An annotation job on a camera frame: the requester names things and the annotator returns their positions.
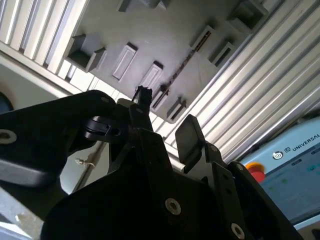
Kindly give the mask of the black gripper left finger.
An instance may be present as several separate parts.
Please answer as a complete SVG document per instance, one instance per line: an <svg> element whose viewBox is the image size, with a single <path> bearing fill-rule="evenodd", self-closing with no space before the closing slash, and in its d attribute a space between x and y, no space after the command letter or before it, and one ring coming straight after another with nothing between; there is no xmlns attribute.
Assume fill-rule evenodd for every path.
<svg viewBox="0 0 320 240"><path fill-rule="evenodd" d="M0 116L0 186L13 204L37 216L51 209L61 215L96 216L124 202L124 210L164 212L179 216L183 203L173 187L163 183L144 190L133 202L129 187L111 193L105 184L88 186L67 196L58 186L67 158L96 142L110 143L111 165L133 163L136 154L152 162L166 155L162 139L155 133L139 138L137 129L151 130L149 119L152 91L140 86L133 100L113 100L99 90L75 94Z"/></svg>

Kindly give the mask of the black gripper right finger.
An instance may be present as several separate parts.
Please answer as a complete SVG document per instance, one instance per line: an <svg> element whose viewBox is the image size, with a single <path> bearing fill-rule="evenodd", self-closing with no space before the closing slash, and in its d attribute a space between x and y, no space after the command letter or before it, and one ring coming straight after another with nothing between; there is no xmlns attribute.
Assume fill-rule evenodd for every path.
<svg viewBox="0 0 320 240"><path fill-rule="evenodd" d="M196 193L200 240L301 240L302 236L247 168L225 163L189 114L175 132L184 176Z"/></svg>

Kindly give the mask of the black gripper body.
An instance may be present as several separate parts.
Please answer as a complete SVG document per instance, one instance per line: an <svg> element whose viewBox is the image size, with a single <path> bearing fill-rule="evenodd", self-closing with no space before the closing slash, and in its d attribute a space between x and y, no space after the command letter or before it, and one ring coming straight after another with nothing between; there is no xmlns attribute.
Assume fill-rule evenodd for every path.
<svg viewBox="0 0 320 240"><path fill-rule="evenodd" d="M232 174L216 162L196 180L173 170L162 140L143 140L115 172L71 194L47 216L43 240L232 240L223 202Z"/></svg>

